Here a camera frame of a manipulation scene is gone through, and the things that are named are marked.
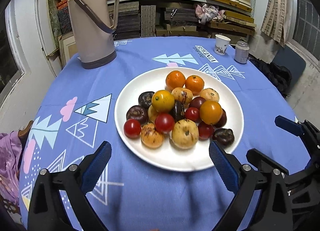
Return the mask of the purple cloth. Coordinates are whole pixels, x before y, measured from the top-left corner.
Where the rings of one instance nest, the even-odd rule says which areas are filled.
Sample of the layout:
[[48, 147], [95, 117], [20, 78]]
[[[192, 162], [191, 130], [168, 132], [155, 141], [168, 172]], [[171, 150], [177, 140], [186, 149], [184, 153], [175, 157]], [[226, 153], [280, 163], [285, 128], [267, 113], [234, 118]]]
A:
[[17, 173], [21, 153], [22, 143], [18, 137], [18, 132], [1, 133], [1, 196], [16, 206], [19, 205]]

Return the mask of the dark purple mangosteen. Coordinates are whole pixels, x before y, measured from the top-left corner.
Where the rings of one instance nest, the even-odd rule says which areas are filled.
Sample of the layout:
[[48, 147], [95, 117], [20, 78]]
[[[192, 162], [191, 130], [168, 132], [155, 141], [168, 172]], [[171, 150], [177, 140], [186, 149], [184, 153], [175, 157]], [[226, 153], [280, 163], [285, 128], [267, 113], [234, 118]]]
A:
[[126, 113], [126, 119], [134, 119], [144, 125], [149, 121], [148, 111], [139, 105], [132, 106]]

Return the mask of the large orange tangerine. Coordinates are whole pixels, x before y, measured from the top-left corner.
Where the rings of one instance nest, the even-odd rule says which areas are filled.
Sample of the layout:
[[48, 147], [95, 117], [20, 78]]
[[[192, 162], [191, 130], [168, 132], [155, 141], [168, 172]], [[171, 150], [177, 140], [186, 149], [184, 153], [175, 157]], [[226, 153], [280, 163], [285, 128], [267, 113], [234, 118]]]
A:
[[166, 88], [169, 91], [172, 91], [177, 87], [181, 88], [184, 86], [185, 80], [186, 80], [185, 76], [181, 71], [178, 71], [178, 70], [171, 71], [165, 79]]

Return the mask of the dark red plum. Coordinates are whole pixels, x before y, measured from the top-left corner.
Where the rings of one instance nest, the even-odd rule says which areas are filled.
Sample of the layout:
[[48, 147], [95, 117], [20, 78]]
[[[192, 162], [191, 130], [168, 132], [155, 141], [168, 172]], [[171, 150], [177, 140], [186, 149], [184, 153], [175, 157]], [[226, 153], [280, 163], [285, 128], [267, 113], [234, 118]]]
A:
[[227, 116], [226, 116], [226, 112], [225, 110], [223, 109], [222, 110], [222, 116], [220, 118], [220, 120], [218, 121], [218, 123], [216, 123], [214, 125], [215, 128], [222, 128], [227, 122]]
[[206, 102], [206, 99], [198, 96], [189, 103], [189, 108], [196, 108], [199, 110], [204, 102]]

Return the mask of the yellow pear apple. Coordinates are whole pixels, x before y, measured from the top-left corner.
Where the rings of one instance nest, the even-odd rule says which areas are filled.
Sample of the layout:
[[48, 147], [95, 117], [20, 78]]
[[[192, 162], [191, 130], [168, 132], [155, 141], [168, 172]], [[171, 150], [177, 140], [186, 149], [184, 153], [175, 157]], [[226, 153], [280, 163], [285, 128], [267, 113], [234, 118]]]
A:
[[191, 149], [199, 140], [197, 124], [188, 119], [182, 119], [175, 123], [171, 132], [171, 139], [175, 146], [180, 149]]

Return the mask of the red cherry tomato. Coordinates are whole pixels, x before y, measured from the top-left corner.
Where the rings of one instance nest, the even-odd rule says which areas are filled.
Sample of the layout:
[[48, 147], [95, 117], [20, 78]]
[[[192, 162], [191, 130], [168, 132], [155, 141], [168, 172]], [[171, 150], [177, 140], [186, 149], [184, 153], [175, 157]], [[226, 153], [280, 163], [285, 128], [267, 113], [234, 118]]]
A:
[[208, 125], [204, 122], [201, 122], [198, 125], [198, 130], [199, 130], [199, 139], [201, 140], [207, 140], [210, 137], [212, 137], [214, 133], [214, 127], [212, 125]]
[[158, 132], [162, 134], [167, 134], [173, 130], [175, 125], [174, 118], [167, 113], [159, 114], [155, 119], [155, 127]]
[[200, 120], [200, 112], [195, 107], [190, 107], [185, 111], [184, 117], [193, 122], [199, 122]]
[[131, 139], [140, 137], [141, 125], [135, 119], [128, 119], [124, 124], [124, 134]]

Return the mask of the white oval plate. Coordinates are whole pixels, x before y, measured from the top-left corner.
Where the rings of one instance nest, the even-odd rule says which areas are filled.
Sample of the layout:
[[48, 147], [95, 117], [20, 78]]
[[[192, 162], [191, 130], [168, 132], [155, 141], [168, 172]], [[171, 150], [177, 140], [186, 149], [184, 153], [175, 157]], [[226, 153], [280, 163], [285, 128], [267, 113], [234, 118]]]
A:
[[129, 150], [156, 167], [177, 172], [210, 168], [213, 134], [232, 131], [222, 141], [227, 153], [242, 138], [240, 103], [225, 84], [204, 72], [181, 68], [188, 80], [202, 80], [183, 87], [165, 79], [171, 73], [171, 67], [147, 71], [123, 88], [114, 109], [117, 131]]

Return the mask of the wooden shelf with boxes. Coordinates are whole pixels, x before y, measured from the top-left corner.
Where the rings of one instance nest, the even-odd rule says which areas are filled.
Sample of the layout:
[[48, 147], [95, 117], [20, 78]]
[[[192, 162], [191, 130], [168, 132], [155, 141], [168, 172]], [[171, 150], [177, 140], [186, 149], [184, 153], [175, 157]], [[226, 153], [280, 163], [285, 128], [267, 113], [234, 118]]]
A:
[[[225, 10], [221, 22], [200, 24], [197, 5]], [[213, 38], [221, 34], [237, 41], [254, 35], [253, 0], [120, 0], [115, 40], [150, 36], [197, 36]]]

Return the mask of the small orange tangerine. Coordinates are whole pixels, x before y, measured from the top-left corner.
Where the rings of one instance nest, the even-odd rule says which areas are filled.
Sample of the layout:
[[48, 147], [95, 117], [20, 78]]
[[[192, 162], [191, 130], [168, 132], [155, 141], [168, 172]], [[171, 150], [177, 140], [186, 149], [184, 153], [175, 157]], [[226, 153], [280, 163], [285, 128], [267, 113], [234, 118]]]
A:
[[197, 75], [191, 75], [185, 80], [185, 87], [193, 94], [199, 94], [204, 88], [204, 80]]

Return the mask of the speckled yellow fruit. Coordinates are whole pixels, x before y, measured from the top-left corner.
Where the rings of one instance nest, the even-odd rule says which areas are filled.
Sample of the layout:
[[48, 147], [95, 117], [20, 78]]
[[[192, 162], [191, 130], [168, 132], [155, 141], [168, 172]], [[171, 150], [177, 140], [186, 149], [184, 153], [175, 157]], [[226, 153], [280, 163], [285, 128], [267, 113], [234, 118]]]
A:
[[187, 88], [177, 87], [172, 90], [171, 94], [175, 100], [180, 101], [184, 107], [189, 106], [189, 103], [193, 100], [193, 93]]
[[149, 121], [154, 123], [158, 115], [159, 115], [159, 112], [153, 106], [149, 106], [148, 108]]

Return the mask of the dark blue chair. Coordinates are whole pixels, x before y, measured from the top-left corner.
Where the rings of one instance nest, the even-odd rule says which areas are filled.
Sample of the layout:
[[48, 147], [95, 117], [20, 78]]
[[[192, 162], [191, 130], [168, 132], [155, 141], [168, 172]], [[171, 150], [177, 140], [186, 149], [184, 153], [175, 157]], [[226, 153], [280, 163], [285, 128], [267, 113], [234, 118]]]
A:
[[257, 58], [251, 58], [250, 61], [278, 89], [284, 98], [290, 95], [290, 91], [298, 82], [306, 67], [304, 59], [288, 46], [280, 48], [270, 63]]

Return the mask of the cut dark mangosteen half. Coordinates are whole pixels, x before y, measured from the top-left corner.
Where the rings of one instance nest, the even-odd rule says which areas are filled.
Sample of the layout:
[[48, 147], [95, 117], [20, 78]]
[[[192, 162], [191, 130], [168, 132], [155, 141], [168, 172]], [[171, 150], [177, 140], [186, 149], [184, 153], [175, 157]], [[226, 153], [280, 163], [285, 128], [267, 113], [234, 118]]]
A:
[[174, 118], [174, 121], [184, 119], [184, 105], [181, 101], [175, 100], [174, 107], [169, 112], [169, 114]]

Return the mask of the yellow tomato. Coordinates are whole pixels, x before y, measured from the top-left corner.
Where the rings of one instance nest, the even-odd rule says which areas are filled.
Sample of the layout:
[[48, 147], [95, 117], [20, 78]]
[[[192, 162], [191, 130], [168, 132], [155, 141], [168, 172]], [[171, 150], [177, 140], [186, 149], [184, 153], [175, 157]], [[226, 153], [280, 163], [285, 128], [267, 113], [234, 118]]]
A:
[[167, 90], [159, 90], [154, 93], [151, 104], [159, 113], [168, 113], [175, 104], [175, 98], [171, 92]]
[[215, 125], [223, 114], [222, 107], [216, 101], [205, 101], [200, 106], [200, 119], [208, 125]]

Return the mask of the small silver can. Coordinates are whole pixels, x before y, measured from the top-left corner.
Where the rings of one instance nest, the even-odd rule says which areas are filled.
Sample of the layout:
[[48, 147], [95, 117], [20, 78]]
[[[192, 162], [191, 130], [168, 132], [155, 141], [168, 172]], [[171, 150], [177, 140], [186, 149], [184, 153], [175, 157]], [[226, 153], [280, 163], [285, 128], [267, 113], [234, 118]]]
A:
[[249, 45], [244, 41], [237, 41], [235, 46], [234, 60], [241, 64], [246, 64], [249, 54]]

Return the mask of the beige thermos jug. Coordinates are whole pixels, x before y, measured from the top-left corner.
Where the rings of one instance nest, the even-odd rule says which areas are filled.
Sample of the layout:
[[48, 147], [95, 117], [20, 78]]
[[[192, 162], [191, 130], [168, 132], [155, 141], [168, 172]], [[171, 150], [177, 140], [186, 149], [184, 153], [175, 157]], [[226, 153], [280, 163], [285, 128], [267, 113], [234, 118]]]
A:
[[119, 0], [68, 0], [68, 10], [80, 61], [94, 69], [117, 54], [113, 33], [118, 25]]

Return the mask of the tan potato-like fruit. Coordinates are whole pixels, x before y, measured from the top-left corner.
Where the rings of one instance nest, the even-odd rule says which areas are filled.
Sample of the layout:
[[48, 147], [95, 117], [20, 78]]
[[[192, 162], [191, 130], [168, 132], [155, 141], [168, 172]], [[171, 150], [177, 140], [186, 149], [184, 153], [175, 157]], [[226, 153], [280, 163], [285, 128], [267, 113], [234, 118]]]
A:
[[199, 96], [204, 98], [206, 101], [219, 102], [219, 100], [220, 100], [219, 93], [212, 88], [203, 89], [200, 92]]

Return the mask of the large yellow passion fruit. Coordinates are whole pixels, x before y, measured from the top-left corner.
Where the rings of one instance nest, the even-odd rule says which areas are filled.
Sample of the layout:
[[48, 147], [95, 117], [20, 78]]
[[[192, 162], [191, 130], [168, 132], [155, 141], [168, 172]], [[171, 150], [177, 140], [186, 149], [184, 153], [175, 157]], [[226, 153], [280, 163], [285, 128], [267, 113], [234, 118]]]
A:
[[151, 149], [157, 149], [164, 142], [164, 136], [158, 132], [153, 123], [147, 123], [142, 127], [140, 134], [142, 143]]

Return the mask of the window with grid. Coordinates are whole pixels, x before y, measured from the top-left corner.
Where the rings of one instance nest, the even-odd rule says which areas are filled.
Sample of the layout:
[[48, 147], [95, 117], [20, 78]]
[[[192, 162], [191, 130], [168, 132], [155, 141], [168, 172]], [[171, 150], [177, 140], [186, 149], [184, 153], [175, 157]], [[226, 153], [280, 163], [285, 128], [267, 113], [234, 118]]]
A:
[[319, 66], [319, 13], [310, 0], [296, 0], [292, 44]]

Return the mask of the white paper cup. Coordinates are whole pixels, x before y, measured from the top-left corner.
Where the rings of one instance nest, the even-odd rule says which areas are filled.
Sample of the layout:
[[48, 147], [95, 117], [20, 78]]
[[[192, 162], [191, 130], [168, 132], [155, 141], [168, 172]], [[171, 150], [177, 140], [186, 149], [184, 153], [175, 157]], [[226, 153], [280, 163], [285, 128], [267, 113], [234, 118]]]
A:
[[215, 35], [215, 47], [214, 52], [220, 55], [224, 55], [226, 53], [226, 49], [229, 46], [231, 39], [227, 36], [223, 36], [221, 34]]

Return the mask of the crumpled pink cloth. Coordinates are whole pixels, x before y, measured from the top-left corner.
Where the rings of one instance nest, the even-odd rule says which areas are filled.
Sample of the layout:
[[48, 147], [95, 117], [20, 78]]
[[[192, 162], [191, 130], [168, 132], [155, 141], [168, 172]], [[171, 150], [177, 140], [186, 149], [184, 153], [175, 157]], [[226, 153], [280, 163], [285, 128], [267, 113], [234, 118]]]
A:
[[195, 8], [195, 15], [200, 24], [206, 24], [210, 21], [221, 22], [226, 18], [225, 10], [219, 10], [215, 6], [208, 6], [199, 4]]

